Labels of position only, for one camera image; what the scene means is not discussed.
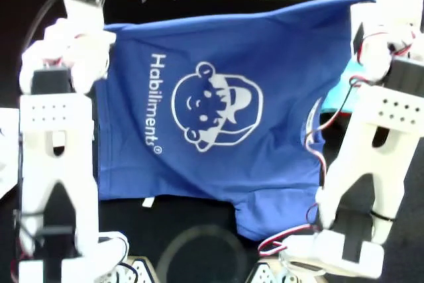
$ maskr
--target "white paper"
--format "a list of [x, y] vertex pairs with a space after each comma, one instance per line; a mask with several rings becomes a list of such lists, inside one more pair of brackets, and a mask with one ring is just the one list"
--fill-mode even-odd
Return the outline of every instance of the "white paper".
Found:
[[0, 108], [0, 198], [17, 183], [19, 110]]

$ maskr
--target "registered trademark symbol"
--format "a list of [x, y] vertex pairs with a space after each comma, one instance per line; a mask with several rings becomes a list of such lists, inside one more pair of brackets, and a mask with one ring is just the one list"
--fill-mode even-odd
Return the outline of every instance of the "registered trademark symbol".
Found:
[[162, 153], [162, 147], [155, 146], [155, 147], [153, 147], [153, 151], [154, 151], [155, 154], [159, 155], [159, 154]]

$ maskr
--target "white wire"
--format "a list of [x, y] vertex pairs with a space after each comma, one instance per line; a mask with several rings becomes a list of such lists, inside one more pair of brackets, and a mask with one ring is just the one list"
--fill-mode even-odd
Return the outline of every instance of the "white wire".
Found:
[[[306, 229], [310, 229], [311, 225], [310, 224], [304, 224], [304, 225], [299, 225], [297, 227], [293, 227], [287, 230], [284, 230], [280, 233], [277, 233], [276, 235], [272, 235], [271, 237], [263, 240], [259, 246], [258, 246], [258, 252], [259, 252], [259, 256], [271, 256], [274, 255], [280, 251], [283, 251], [284, 249], [286, 249], [287, 247], [283, 246], [282, 243], [278, 242], [278, 239], [281, 239], [282, 237], [287, 237], [288, 235], [291, 235], [293, 233], [296, 233], [298, 231], [301, 230], [306, 230]], [[262, 251], [262, 249], [266, 246], [269, 245], [270, 243], [274, 244], [274, 245], [278, 245], [279, 247], [270, 249], [268, 251]]]

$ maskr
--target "teal object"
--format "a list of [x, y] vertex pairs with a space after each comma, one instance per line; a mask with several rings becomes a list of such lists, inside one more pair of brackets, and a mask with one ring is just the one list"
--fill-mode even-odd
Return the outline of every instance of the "teal object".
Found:
[[[355, 75], [365, 76], [365, 68], [355, 60], [350, 60], [340, 77], [339, 83], [327, 94], [321, 108], [322, 113], [333, 113], [340, 108], [346, 98], [347, 92], [349, 91], [349, 79], [351, 76]], [[354, 88], [349, 94], [349, 97], [343, 106], [342, 112], [352, 113], [357, 101], [357, 89]]]

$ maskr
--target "black wire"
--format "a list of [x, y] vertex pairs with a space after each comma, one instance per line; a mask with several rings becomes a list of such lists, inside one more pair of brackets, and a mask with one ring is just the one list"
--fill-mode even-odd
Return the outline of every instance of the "black wire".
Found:
[[130, 271], [132, 271], [132, 273], [135, 274], [135, 281], [134, 281], [134, 283], [137, 283], [138, 282], [138, 272], [136, 271], [135, 268], [133, 268], [131, 265], [129, 265], [127, 263], [124, 263], [124, 262], [120, 262], [120, 263], [118, 263], [118, 265], [123, 266], [124, 268], [128, 268]]
[[[43, 6], [38, 10], [35, 18], [32, 20], [31, 25], [24, 37], [23, 45], [21, 48], [21, 55], [28, 49], [30, 46], [31, 40], [35, 34], [35, 32], [38, 29], [38, 26], [40, 25], [41, 21], [43, 20], [44, 16], [47, 14], [47, 12], [50, 10], [50, 8], [53, 6], [53, 4], [57, 2], [57, 0], [46, 0], [46, 2], [43, 4]], [[21, 70], [21, 58], [22, 56], [19, 56], [18, 62], [17, 62], [17, 75], [19, 78], [19, 73]]]

